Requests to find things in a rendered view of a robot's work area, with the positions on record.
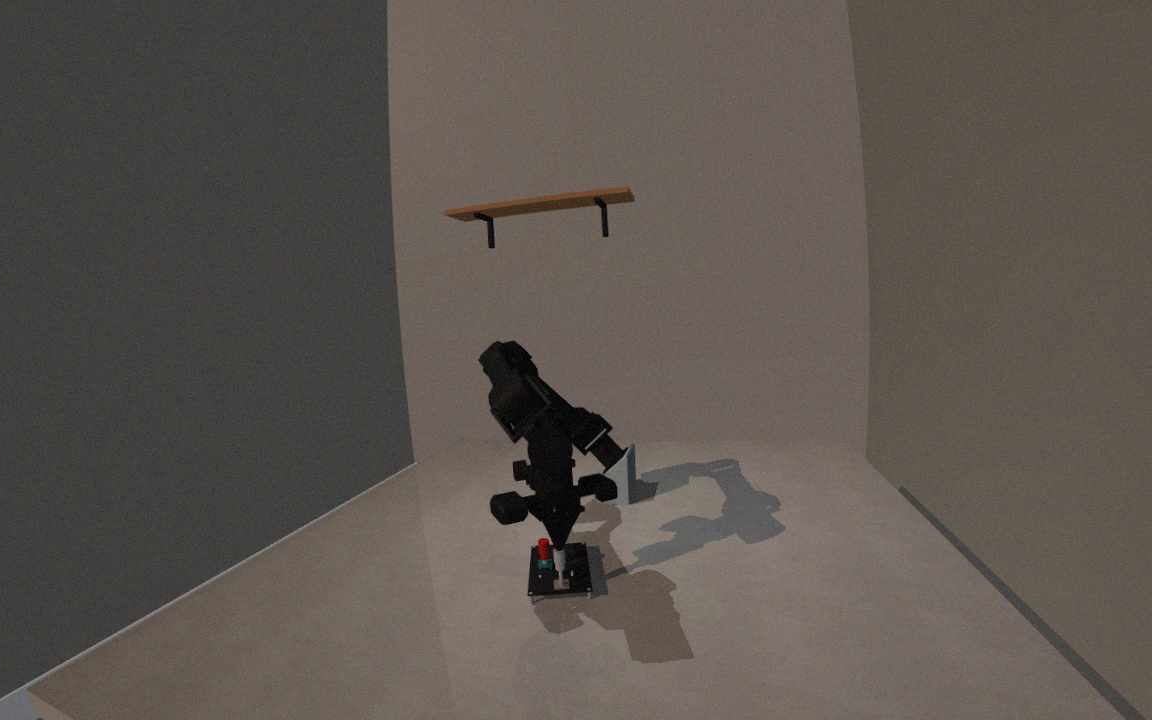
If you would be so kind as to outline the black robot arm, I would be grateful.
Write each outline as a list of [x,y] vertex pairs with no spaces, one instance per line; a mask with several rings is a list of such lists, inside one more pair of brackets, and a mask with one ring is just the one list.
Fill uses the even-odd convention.
[[[561,471],[573,457],[573,446],[584,455],[590,450],[609,471],[626,455],[627,447],[623,450],[607,435],[612,430],[608,420],[588,414],[585,407],[568,404],[541,381],[538,366],[530,359],[531,355],[515,341],[494,342],[479,359],[493,386],[490,411],[513,442],[517,444],[522,435],[529,442],[532,464],[526,465],[526,460],[513,462],[515,480],[526,480],[526,486],[535,488],[535,468],[550,473]],[[593,439],[593,445],[585,448]]]

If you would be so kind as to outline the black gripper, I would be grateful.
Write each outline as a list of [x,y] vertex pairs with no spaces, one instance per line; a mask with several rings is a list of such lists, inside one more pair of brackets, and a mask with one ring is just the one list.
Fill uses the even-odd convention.
[[573,468],[576,468],[573,457],[556,473],[535,468],[536,495],[520,497],[515,491],[494,495],[488,502],[492,514],[500,525],[509,525],[524,521],[531,511],[536,520],[547,526],[550,541],[553,541],[558,551],[563,550],[573,524],[579,518],[579,511],[585,511],[579,497],[594,495],[600,502],[617,498],[616,484],[602,473],[579,477],[579,486],[573,486]]

